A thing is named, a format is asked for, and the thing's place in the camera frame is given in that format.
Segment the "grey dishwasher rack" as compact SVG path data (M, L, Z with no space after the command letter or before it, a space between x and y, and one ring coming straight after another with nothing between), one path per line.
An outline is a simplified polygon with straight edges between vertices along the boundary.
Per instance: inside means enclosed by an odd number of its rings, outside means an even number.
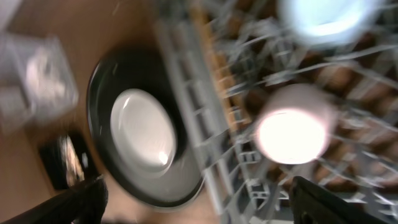
M385 1L356 42L298 43L280 23L279 1L156 1L157 36L190 144L221 223L294 222L301 176L364 208L370 187L387 223L397 222L397 2ZM279 164L254 143L271 94L310 84L338 110L326 151Z

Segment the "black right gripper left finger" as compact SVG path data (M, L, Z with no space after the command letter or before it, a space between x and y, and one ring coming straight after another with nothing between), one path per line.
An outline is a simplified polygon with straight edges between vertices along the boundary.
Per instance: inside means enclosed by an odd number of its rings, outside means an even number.
M102 177L84 180L3 224L101 223L108 203Z

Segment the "pink cup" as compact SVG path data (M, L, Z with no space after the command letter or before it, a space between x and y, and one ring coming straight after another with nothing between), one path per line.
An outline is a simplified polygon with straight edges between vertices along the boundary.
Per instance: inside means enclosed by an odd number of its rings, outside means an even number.
M270 95L254 125L256 148L279 164L318 159L330 143L338 110L327 94L310 84L292 84Z

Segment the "grey plate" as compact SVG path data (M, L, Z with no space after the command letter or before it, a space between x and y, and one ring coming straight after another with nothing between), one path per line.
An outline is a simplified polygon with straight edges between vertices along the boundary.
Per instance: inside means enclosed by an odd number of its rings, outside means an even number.
M114 101L110 130L121 159L135 173L157 177L172 165L178 146L174 124L148 92L123 91Z

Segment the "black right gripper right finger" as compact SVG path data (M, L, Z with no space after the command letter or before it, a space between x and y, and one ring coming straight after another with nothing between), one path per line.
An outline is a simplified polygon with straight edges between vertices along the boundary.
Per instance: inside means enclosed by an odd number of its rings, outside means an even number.
M295 176L289 193L294 223L386 224L370 187L360 186L365 206L360 209L329 190Z

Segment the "blue cup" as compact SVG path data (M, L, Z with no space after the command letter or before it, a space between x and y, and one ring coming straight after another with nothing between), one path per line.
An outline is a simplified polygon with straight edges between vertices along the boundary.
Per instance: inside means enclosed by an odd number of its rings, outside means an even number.
M280 0L280 23L300 44L334 48L351 44L375 23L384 0Z

